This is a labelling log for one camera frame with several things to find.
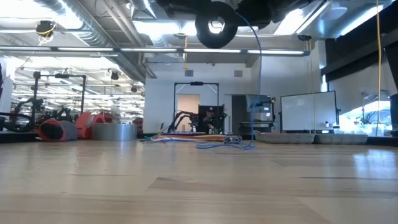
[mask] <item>white wall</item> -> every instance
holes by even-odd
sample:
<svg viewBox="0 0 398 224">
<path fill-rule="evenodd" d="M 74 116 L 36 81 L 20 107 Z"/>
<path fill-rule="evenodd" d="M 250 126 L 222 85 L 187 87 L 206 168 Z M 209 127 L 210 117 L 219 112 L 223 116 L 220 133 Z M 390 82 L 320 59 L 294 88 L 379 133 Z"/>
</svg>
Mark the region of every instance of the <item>white wall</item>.
<svg viewBox="0 0 398 224">
<path fill-rule="evenodd" d="M 310 75 L 310 57 L 313 67 L 313 88 Z M 151 64 L 158 79 L 146 80 L 144 132 L 156 133 L 160 124 L 169 125 L 173 115 L 174 82 L 220 83 L 220 105 L 225 104 L 225 113 L 231 114 L 232 97 L 239 94 L 258 94 L 259 61 L 252 68 L 245 64 L 189 64 L 193 77 L 185 77 L 183 64 Z M 242 70 L 242 78 L 234 78 L 234 70 Z M 309 57 L 263 57 L 261 71 L 261 94 L 274 96 L 276 121 L 279 122 L 280 97 L 320 91 L 319 53 L 313 50 Z M 207 86 L 186 86 L 180 94 L 201 94 L 201 105 L 216 105 L 216 94 Z M 228 131 L 228 118 L 225 129 Z"/>
<path fill-rule="evenodd" d="M 175 82 L 213 82 L 220 84 L 220 105 L 225 104 L 225 113 L 231 111 L 231 94 L 251 94 L 251 69 L 245 64 L 188 64 L 194 70 L 193 77 L 185 77 L 183 64 L 151 64 L 150 68 L 158 79 L 146 80 L 144 132 L 156 133 L 160 124 L 169 125 L 173 116 Z M 235 78 L 234 71 L 242 70 L 243 77 Z M 217 94 L 208 86 L 185 86 L 179 94 L 200 94 L 201 105 L 217 105 Z"/>
<path fill-rule="evenodd" d="M 390 95 L 397 93 L 388 61 L 382 63 L 381 89 L 388 90 Z M 375 63 L 364 70 L 329 82 L 329 89 L 336 90 L 337 108 L 340 114 L 362 106 L 361 92 L 369 95 L 378 93 L 379 65 Z"/>
<path fill-rule="evenodd" d="M 312 73 L 310 70 L 310 59 L 312 58 Z M 251 71 L 254 80 L 254 88 L 258 93 L 258 71 L 257 61 Z M 319 92 L 321 76 L 319 69 L 319 52 L 317 44 L 308 57 L 263 57 L 261 72 L 261 94 L 276 97 L 275 122 L 279 125 L 280 97 L 287 95 L 298 95 Z"/>
<path fill-rule="evenodd" d="M 15 69 L 16 66 L 9 58 L 0 58 L 2 66 L 2 94 L 0 99 L 0 112 L 10 113 L 12 88 L 14 87 Z"/>
</svg>

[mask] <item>doorway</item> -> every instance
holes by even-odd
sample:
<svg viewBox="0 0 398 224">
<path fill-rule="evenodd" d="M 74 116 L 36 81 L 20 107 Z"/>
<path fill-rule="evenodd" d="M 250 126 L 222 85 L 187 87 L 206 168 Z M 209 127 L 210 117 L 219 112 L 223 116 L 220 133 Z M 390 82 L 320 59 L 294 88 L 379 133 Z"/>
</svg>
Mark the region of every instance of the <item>doorway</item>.
<svg viewBox="0 0 398 224">
<path fill-rule="evenodd" d="M 198 113 L 200 104 L 200 95 L 199 94 L 178 94 L 177 95 L 177 110 L 179 111 L 188 111 L 192 113 Z M 179 126 L 177 127 L 177 131 L 183 131 L 183 127 L 185 127 L 184 131 L 191 131 L 190 124 L 191 121 L 189 118 L 184 118 Z"/>
</svg>

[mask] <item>gray container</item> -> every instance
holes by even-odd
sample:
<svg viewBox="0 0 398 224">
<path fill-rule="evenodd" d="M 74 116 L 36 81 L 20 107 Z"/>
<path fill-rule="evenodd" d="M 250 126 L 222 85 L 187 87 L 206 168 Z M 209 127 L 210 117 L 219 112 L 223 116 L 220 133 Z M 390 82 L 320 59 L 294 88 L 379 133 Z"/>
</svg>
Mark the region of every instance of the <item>gray container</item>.
<svg viewBox="0 0 398 224">
<path fill-rule="evenodd" d="M 270 144 L 312 144 L 314 134 L 256 134 L 256 140 Z"/>
<path fill-rule="evenodd" d="M 366 144 L 366 134 L 317 134 L 317 144 Z"/>
<path fill-rule="evenodd" d="M 136 124 L 93 124 L 93 140 L 132 141 L 137 139 Z"/>
</svg>

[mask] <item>whiteboard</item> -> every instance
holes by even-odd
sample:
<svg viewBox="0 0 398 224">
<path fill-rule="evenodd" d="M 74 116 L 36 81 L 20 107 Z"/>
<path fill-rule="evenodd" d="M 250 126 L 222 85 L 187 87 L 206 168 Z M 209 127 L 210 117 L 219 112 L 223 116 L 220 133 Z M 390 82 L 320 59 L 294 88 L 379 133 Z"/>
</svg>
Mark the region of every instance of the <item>whiteboard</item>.
<svg viewBox="0 0 398 224">
<path fill-rule="evenodd" d="M 332 130 L 333 123 L 336 122 L 336 94 L 334 91 L 282 96 L 280 98 L 282 107 L 282 130 L 313 130 L 314 102 L 317 130 Z M 326 121 L 329 122 L 329 127 L 325 125 Z"/>
</svg>

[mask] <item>black wheel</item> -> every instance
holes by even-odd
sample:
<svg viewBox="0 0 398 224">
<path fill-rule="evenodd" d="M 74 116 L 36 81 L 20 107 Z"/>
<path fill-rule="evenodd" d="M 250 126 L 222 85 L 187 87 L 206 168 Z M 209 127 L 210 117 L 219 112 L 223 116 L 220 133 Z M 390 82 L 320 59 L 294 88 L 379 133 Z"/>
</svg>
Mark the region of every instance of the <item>black wheel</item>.
<svg viewBox="0 0 398 224">
<path fill-rule="evenodd" d="M 238 26 L 233 22 L 234 17 L 235 12 L 228 4 L 219 1 L 211 3 L 209 12 L 198 14 L 195 20 L 199 41 L 211 49 L 219 49 L 230 43 L 238 31 Z M 215 34 L 211 32 L 209 23 L 217 18 L 224 21 L 224 27 L 220 33 Z"/>
</svg>

